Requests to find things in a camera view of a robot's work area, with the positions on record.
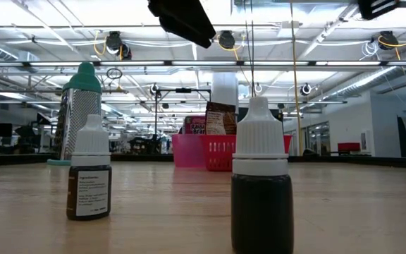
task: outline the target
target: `security camera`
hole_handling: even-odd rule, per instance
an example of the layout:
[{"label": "security camera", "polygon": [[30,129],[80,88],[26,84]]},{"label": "security camera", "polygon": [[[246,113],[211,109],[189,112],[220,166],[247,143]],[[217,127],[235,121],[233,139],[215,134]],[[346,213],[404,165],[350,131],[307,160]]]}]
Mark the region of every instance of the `security camera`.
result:
[{"label": "security camera", "polygon": [[302,87],[300,87],[300,94],[302,96],[308,96],[311,92],[311,85],[308,85],[308,83],[304,84]]}]

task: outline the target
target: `ceiling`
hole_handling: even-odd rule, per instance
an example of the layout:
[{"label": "ceiling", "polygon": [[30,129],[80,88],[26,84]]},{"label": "ceiling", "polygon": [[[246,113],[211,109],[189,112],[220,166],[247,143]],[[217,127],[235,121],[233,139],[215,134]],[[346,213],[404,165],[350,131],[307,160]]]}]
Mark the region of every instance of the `ceiling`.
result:
[{"label": "ceiling", "polygon": [[[217,37],[208,49],[195,46],[184,39],[164,32],[147,8],[145,0],[27,0],[24,1],[28,11],[19,7],[16,0],[0,0],[0,45],[9,52],[30,52],[38,61],[118,61],[118,57],[104,50],[104,38],[109,31],[120,31],[121,37],[133,53],[133,61],[154,60],[200,60],[200,61],[234,61],[233,51],[226,51],[217,44]],[[236,39],[239,60],[248,60],[248,46],[245,39],[246,20],[254,21],[254,60],[292,61],[293,44],[291,42],[291,16],[289,4],[277,4],[262,1],[253,5],[253,14],[247,14],[241,6],[234,6],[230,0],[201,0],[207,15],[217,32],[233,31]],[[363,61],[395,58],[394,51],[376,50],[376,54],[365,53],[365,45],[380,31],[391,30],[399,39],[406,42],[406,8],[398,8],[377,19],[365,21],[352,8],[345,15],[346,1],[294,1],[293,20],[295,25],[295,55],[298,60],[343,60]],[[338,16],[346,17],[339,22]],[[251,27],[249,38],[252,39]],[[323,38],[311,50],[312,42],[321,34]],[[114,90],[120,86],[124,93],[105,93],[103,100],[148,100],[148,90],[156,83],[162,88],[192,87],[210,89],[212,73],[220,71],[212,68],[195,68],[177,71],[173,74],[170,68],[153,68],[152,74],[145,75],[143,68],[130,68],[124,71],[119,80],[106,79],[101,75],[105,90]],[[55,90],[62,87],[70,79],[70,75],[46,75],[56,71],[76,72],[75,68],[63,70],[55,68],[39,68],[37,74],[20,73],[17,70],[0,68],[0,77],[11,84],[1,83],[0,89]],[[251,82],[252,73],[244,67],[244,73],[236,70],[240,84]],[[318,87],[315,92],[324,95],[339,83],[358,74],[356,68],[336,71],[325,69],[297,72],[297,85],[309,83]],[[294,74],[292,71],[263,70],[254,72],[254,80],[263,86],[263,96],[274,99],[294,100]],[[38,100],[59,101],[54,93],[37,93],[29,95]],[[0,99],[12,99],[0,95]],[[167,99],[202,98],[197,94],[170,94]],[[56,104],[45,105],[48,109],[58,109]],[[140,105],[115,104],[112,107],[127,116],[151,116],[147,109]],[[171,105],[168,111],[204,111],[203,104]]]}]

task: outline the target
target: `white bottle cap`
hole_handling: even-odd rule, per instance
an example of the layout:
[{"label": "white bottle cap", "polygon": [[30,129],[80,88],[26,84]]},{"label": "white bottle cap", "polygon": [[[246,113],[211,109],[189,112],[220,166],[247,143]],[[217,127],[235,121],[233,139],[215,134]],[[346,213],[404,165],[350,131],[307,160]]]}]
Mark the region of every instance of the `white bottle cap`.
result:
[{"label": "white bottle cap", "polygon": [[283,126],[272,116],[267,98],[253,97],[245,118],[238,123],[233,173],[252,176],[288,174]]},{"label": "white bottle cap", "polygon": [[109,133],[103,129],[102,117],[90,114],[84,127],[77,133],[71,166],[100,166],[110,163]]}]

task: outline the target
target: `bottle label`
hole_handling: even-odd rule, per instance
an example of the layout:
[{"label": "bottle label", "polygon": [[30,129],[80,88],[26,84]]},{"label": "bottle label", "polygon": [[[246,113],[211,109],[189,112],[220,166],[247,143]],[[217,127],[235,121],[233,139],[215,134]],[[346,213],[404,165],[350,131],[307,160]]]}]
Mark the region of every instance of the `bottle label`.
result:
[{"label": "bottle label", "polygon": [[101,214],[108,210],[109,172],[80,171],[76,216]]}]

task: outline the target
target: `yellow cable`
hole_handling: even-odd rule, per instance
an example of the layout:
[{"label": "yellow cable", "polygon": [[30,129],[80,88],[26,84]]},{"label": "yellow cable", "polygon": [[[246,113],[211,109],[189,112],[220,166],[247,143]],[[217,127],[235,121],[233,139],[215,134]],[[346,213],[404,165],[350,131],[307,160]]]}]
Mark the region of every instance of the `yellow cable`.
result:
[{"label": "yellow cable", "polygon": [[293,0],[290,0],[290,17],[291,17],[291,28],[292,28],[292,39],[293,39],[293,63],[294,63],[294,99],[295,108],[297,110],[297,139],[299,142],[299,156],[303,154],[302,146],[302,131],[300,130],[300,107],[297,95],[297,56],[295,55],[295,33],[294,33],[294,11],[293,11]]},{"label": "yellow cable", "polygon": [[236,56],[236,61],[239,61],[238,53],[235,50],[233,50],[233,51],[234,51],[234,55]]},{"label": "yellow cable", "polygon": [[388,44],[388,43],[385,43],[385,42],[382,42],[381,40],[380,40],[380,38],[382,38],[383,36],[379,36],[379,38],[378,38],[378,40],[379,40],[379,42],[381,43],[381,44],[383,44],[383,45],[386,45],[386,46],[388,46],[388,47],[404,47],[404,46],[406,46],[406,43],[404,43],[404,44]]},{"label": "yellow cable", "polygon": [[397,55],[398,55],[398,59],[399,59],[399,61],[400,61],[400,55],[399,55],[398,48],[394,48],[394,49],[395,49],[395,54],[397,54]]},{"label": "yellow cable", "polygon": [[103,48],[103,53],[101,53],[101,52],[99,52],[98,49],[97,49],[98,33],[99,33],[99,31],[97,31],[97,33],[95,34],[95,40],[94,40],[94,44],[93,44],[93,50],[95,50],[95,53],[97,53],[98,55],[102,56],[102,55],[104,55],[104,53],[106,53],[106,38],[107,38],[107,36],[104,38],[104,48]]}]

